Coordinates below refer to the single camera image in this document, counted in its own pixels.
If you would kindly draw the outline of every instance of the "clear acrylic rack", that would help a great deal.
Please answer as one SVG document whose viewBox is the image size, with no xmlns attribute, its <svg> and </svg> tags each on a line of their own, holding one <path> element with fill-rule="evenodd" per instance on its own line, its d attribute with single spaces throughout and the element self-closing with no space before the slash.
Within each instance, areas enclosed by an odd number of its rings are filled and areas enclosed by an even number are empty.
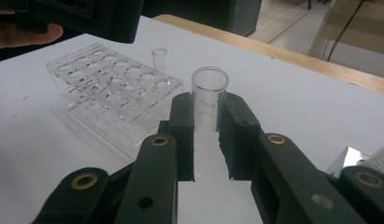
<svg viewBox="0 0 384 224">
<path fill-rule="evenodd" d="M 92 45 L 48 63 L 71 112 L 136 158 L 142 140 L 168 119 L 182 81 L 108 49 Z"/>
</svg>

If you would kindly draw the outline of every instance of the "table edge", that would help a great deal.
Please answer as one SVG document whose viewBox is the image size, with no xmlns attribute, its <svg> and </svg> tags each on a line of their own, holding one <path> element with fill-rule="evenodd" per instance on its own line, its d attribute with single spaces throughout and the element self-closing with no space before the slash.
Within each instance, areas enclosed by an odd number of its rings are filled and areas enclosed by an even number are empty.
<svg viewBox="0 0 384 224">
<path fill-rule="evenodd" d="M 240 48 L 249 49 L 287 63 L 292 63 L 329 77 L 335 77 L 368 90 L 384 93 L 384 77 L 377 77 L 339 64 L 328 63 L 298 52 L 265 44 L 264 42 L 253 40 L 241 35 L 235 35 L 176 16 L 164 14 L 153 19 L 177 26 L 178 28 L 191 31 L 199 35 L 204 35 L 231 45 L 235 45 Z"/>
</svg>

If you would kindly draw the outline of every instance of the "floor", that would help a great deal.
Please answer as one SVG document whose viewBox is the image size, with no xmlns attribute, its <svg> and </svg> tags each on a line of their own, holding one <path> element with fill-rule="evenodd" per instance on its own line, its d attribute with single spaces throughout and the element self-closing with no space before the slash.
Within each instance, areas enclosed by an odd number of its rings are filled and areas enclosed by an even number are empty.
<svg viewBox="0 0 384 224">
<path fill-rule="evenodd" d="M 249 38 L 307 55 L 330 5 L 312 3 L 308 10 L 306 0 L 263 0 L 257 31 Z M 384 77 L 384 54 L 339 43 L 331 62 Z"/>
</svg>

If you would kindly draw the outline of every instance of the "screw hole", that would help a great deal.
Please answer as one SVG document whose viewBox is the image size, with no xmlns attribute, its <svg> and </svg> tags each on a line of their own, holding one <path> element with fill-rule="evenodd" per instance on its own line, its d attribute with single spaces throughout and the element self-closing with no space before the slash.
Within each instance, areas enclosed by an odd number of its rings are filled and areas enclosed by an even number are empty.
<svg viewBox="0 0 384 224">
<path fill-rule="evenodd" d="M 383 187 L 383 180 L 376 175 L 372 175 L 367 172 L 357 172 L 355 176 L 358 181 L 371 188 L 380 189 Z"/>
<path fill-rule="evenodd" d="M 282 136 L 276 135 L 276 134 L 271 134 L 267 137 L 268 141 L 276 144 L 276 145 L 282 145 L 285 144 L 285 138 Z"/>
<path fill-rule="evenodd" d="M 145 198 L 142 198 L 141 200 L 139 200 L 138 207 L 141 209 L 148 209 L 148 208 L 152 207 L 153 204 L 154 204 L 154 201 L 151 197 L 145 197 Z"/>
<path fill-rule="evenodd" d="M 151 144 L 156 147 L 161 147 L 168 144 L 168 139 L 164 137 L 155 137 L 151 140 Z"/>
<path fill-rule="evenodd" d="M 88 189 L 98 181 L 98 175 L 95 173 L 84 173 L 76 176 L 71 183 L 72 189 Z"/>
</svg>

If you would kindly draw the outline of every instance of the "brass screw insert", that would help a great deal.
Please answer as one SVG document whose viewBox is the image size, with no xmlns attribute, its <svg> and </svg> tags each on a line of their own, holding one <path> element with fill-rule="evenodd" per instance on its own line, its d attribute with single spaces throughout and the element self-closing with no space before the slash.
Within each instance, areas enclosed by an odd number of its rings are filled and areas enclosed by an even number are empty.
<svg viewBox="0 0 384 224">
<path fill-rule="evenodd" d="M 267 140 L 276 145 L 285 144 L 285 138 L 276 134 L 268 135 Z"/>
<path fill-rule="evenodd" d="M 360 181 L 361 183 L 371 188 L 376 188 L 376 189 L 383 188 L 383 180 L 377 177 L 376 175 L 372 175 L 368 172 L 360 171 L 355 174 L 355 177 L 357 178 L 358 181 Z"/>
<path fill-rule="evenodd" d="M 76 176 L 71 183 L 72 189 L 82 190 L 92 187 L 98 181 L 98 175 L 95 173 L 83 173 Z"/>
<path fill-rule="evenodd" d="M 162 147 L 168 144 L 168 139 L 165 137 L 159 136 L 159 137 L 153 138 L 150 143 L 156 147 Z"/>
</svg>

